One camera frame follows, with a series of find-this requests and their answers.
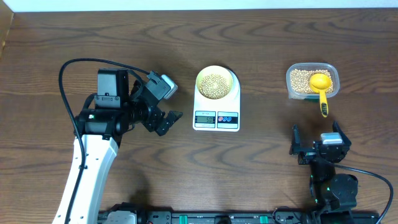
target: white wall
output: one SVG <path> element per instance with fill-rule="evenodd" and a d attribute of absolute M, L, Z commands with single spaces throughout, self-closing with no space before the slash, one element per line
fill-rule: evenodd
<path fill-rule="evenodd" d="M 4 0 L 14 12 L 398 7 L 398 0 Z"/>

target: clear plastic container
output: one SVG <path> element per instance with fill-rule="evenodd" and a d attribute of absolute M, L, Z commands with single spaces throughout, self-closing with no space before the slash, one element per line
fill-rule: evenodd
<path fill-rule="evenodd" d="M 340 89 L 340 80 L 338 78 L 337 70 L 334 66 L 328 63 L 296 63 L 287 70 L 286 72 L 286 84 L 287 84 L 287 91 L 289 92 L 289 98 L 291 99 L 319 99 L 319 94 L 308 94 L 308 93 L 298 93 L 293 90 L 292 84 L 290 82 L 290 73 L 292 70 L 299 69 L 299 70 L 328 70 L 330 73 L 331 80 L 333 81 L 333 92 L 327 93 L 326 97 L 330 98 L 337 94 L 338 90 Z"/>

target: chickpeas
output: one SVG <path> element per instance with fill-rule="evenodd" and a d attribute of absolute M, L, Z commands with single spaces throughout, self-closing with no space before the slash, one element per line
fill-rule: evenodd
<path fill-rule="evenodd" d="M 315 73 L 322 73 L 327 75 L 330 79 L 330 73 L 328 70 L 299 70 L 295 69 L 290 73 L 290 83 L 292 84 L 292 88 L 297 93 L 308 93 L 314 94 L 315 92 L 310 88 L 310 78 Z M 333 80 L 331 81 L 331 85 L 329 89 L 327 89 L 326 93 L 333 93 Z"/>
<path fill-rule="evenodd" d="M 217 100 L 228 94 L 229 86 L 224 77 L 211 74 L 203 78 L 200 82 L 199 92 L 207 98 Z"/>

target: wooden table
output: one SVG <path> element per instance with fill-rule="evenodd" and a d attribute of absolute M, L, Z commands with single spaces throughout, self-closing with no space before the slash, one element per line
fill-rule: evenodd
<path fill-rule="evenodd" d="M 314 206 L 310 169 L 289 155 L 291 127 L 319 139 L 333 120 L 353 142 L 342 164 L 398 186 L 397 52 L 397 9 L 18 13 L 0 61 L 0 223 L 49 223 L 55 216 L 73 148 L 58 71 L 79 57 L 169 75 L 179 89 L 160 108 L 185 113 L 161 138 L 142 125 L 123 136 L 102 209 L 120 202 L 175 210 Z M 327 62 L 340 74 L 327 119 L 317 103 L 288 99 L 285 73 L 299 62 Z M 192 129 L 195 77 L 209 65 L 232 68 L 241 81 L 238 133 Z M 109 66 L 67 68 L 75 114 L 96 92 L 101 67 Z M 381 213 L 387 185 L 355 175 L 357 209 Z M 397 218 L 393 203 L 384 223 Z"/>

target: yellow scoop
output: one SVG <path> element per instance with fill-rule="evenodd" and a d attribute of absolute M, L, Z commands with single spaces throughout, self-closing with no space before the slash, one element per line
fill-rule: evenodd
<path fill-rule="evenodd" d="M 322 73 L 316 73 L 311 76 L 310 88 L 315 92 L 319 93 L 319 104 L 323 117 L 327 117 L 329 114 L 328 102 L 326 100 L 326 91 L 331 85 L 329 77 Z"/>

